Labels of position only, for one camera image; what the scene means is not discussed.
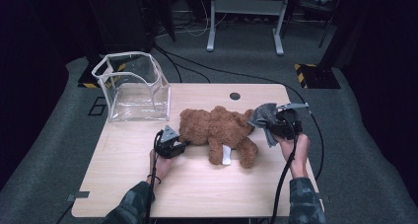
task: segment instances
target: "teddy bear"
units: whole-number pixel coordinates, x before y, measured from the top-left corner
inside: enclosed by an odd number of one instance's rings
[[[237,150],[243,168],[251,168],[258,148],[248,136],[254,127],[247,123],[254,110],[229,112],[217,106],[210,112],[186,109],[180,114],[179,141],[209,145],[209,161],[230,165],[231,150]]]

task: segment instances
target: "black cable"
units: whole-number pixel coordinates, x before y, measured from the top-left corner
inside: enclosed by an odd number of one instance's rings
[[[149,223],[150,221],[150,213],[151,213],[151,203],[153,200],[153,193],[154,193],[154,183],[155,183],[155,179],[156,179],[156,171],[157,171],[157,152],[156,152],[156,146],[157,146],[157,140],[160,143],[161,141],[161,136],[163,134],[163,131],[161,130],[160,132],[158,132],[156,134],[156,137],[154,138],[154,163],[153,163],[153,170],[151,173],[151,183],[150,183],[150,189],[148,191],[148,200],[147,200],[147,214],[144,217],[144,222],[143,223]]]
[[[206,66],[206,65],[203,65],[203,64],[201,64],[201,63],[198,63],[198,62],[195,62],[195,61],[193,61],[193,60],[190,60],[190,59],[184,58],[184,57],[182,57],[182,56],[179,56],[179,55],[177,55],[177,54],[174,54],[174,53],[168,52],[168,51],[166,51],[166,50],[164,50],[164,53],[165,53],[165,54],[170,54],[170,55],[172,55],[172,56],[175,56],[175,57],[177,57],[177,58],[183,59],[183,60],[188,61],[188,62],[190,62],[190,63],[194,63],[194,64],[199,65],[199,66],[201,66],[201,67],[204,67],[204,68],[207,68],[207,69],[210,69],[210,70],[214,70],[214,71],[217,71],[217,72],[229,73],[229,74],[234,74],[234,75],[239,75],[239,76],[245,76],[245,77],[255,78],[255,79],[261,79],[261,80],[269,81],[269,82],[272,82],[272,83],[281,84],[281,85],[285,86],[286,88],[289,88],[290,90],[292,90],[295,94],[297,94],[297,95],[298,95],[298,97],[302,100],[302,102],[303,102],[303,103],[305,103],[305,100],[302,98],[302,96],[301,96],[301,95],[300,95],[300,94],[299,94],[299,93],[298,93],[295,89],[293,89],[292,87],[290,87],[290,86],[288,86],[288,85],[286,85],[286,84],[284,84],[284,83],[281,83],[281,82],[278,82],[278,81],[275,81],[275,80],[271,80],[271,79],[267,79],[267,78],[262,78],[262,77],[253,76],[253,75],[247,75],[247,74],[242,74],[242,73],[230,72],[230,71],[227,71],[227,70],[222,70],[222,69],[215,69],[215,68],[211,68],[211,67],[208,67],[208,66]]]
[[[172,64],[173,64],[173,66],[174,66],[174,68],[176,69],[176,71],[177,71],[177,74],[178,74],[178,76],[179,76],[179,78],[180,78],[180,83],[182,83],[182,80],[181,80],[181,75],[180,75],[180,72],[178,71],[178,67],[180,67],[180,68],[183,68],[183,69],[185,69],[185,70],[188,70],[188,71],[191,71],[191,72],[193,72],[193,73],[196,73],[196,74],[199,74],[200,76],[202,76],[202,77],[204,77],[207,81],[208,81],[208,83],[210,83],[210,80],[209,80],[209,78],[208,77],[206,77],[204,74],[202,74],[202,73],[200,73],[200,72],[198,72],[198,71],[196,71],[196,70],[193,70],[193,69],[190,69],[190,68],[187,68],[187,67],[184,67],[184,66],[182,66],[182,65],[180,65],[180,64],[178,64],[178,63],[175,63],[169,56],[168,56],[168,54],[167,54],[167,52],[165,51],[165,50],[163,50],[162,48],[160,48],[159,46],[157,46],[156,44],[154,44],[154,48],[157,50],[157,51],[159,51],[162,55],[164,55]]]
[[[297,146],[297,143],[298,143],[298,136],[299,136],[298,134],[295,134],[295,129],[293,128],[292,123],[285,116],[282,116],[281,119],[285,120],[286,123],[289,125],[289,127],[292,130],[293,149],[292,149],[292,152],[290,153],[289,158],[286,162],[285,168],[283,169],[282,175],[280,177],[279,184],[277,185],[276,196],[274,197],[273,214],[271,215],[271,220],[270,220],[271,224],[274,224],[274,222],[276,221],[277,207],[279,206],[280,192],[282,190],[282,186],[283,186],[283,183],[285,181],[286,174],[289,171],[290,165],[291,165],[292,161],[295,159],[296,146]]]
[[[55,222],[55,224],[59,224],[61,220],[64,218],[64,216],[67,214],[67,212],[73,207],[74,202],[71,202],[71,204],[67,207],[67,209],[64,211],[64,213],[61,214],[59,219]]]
[[[321,141],[321,156],[320,156],[320,165],[319,165],[319,169],[318,169],[318,171],[317,171],[317,173],[316,173],[316,176],[314,177],[314,179],[317,181],[317,179],[319,179],[319,176],[320,176],[320,174],[322,173],[322,168],[323,168],[323,158],[325,157],[325,148],[324,148],[324,146],[323,146],[323,138],[322,138],[322,133],[320,132],[320,129],[319,129],[319,125],[317,125],[317,122],[316,122],[316,119],[314,118],[314,115],[311,113],[311,111],[310,110],[308,110],[309,112],[310,112],[310,115],[311,115],[311,117],[312,117],[312,119],[313,119],[313,122],[314,122],[314,124],[315,124],[315,126],[316,126],[316,128],[317,128],[317,132],[319,133],[319,138],[320,138],[320,141]]]
[[[164,50],[162,50],[155,43],[153,43],[153,46],[157,51],[159,51],[163,56],[165,56],[172,63],[172,65],[174,66],[175,71],[177,71],[178,79],[179,79],[180,83],[182,83],[180,71],[178,71],[178,68],[177,68],[176,64],[174,63],[174,61],[167,55],[167,53]]]

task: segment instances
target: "wooden table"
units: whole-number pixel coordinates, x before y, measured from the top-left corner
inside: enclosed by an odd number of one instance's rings
[[[240,94],[239,100],[230,99]],[[211,111],[223,106],[244,112],[265,103],[289,103],[286,90],[277,84],[172,84],[170,120],[107,122],[72,208],[75,217],[104,217],[125,193],[149,174],[149,152],[157,132],[166,125],[178,131],[184,109]],[[172,171],[155,190],[151,217],[269,217],[285,160],[280,146],[269,148],[264,131],[249,136],[258,154],[251,169],[241,167],[237,151],[231,166],[208,161],[208,146],[188,146],[176,158]],[[313,185],[312,168],[308,162]],[[280,194],[277,216],[289,214],[289,180]]]

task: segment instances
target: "sleeve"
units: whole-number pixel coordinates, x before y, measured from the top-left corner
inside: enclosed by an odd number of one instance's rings
[[[325,215],[309,178],[290,181],[289,224],[324,224]]]
[[[141,182],[130,189],[119,205],[115,207],[102,222],[103,224],[136,224],[142,223],[147,211],[148,193],[150,185]]]

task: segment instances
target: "person's right hand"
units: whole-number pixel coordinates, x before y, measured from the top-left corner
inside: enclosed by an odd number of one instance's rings
[[[282,148],[283,157],[288,161],[290,154],[295,146],[294,140],[286,140],[285,138],[275,135],[275,138],[280,143]],[[310,139],[304,134],[299,134],[298,142],[296,145],[295,158],[290,165],[290,171],[293,178],[307,177],[307,160],[310,149]]]

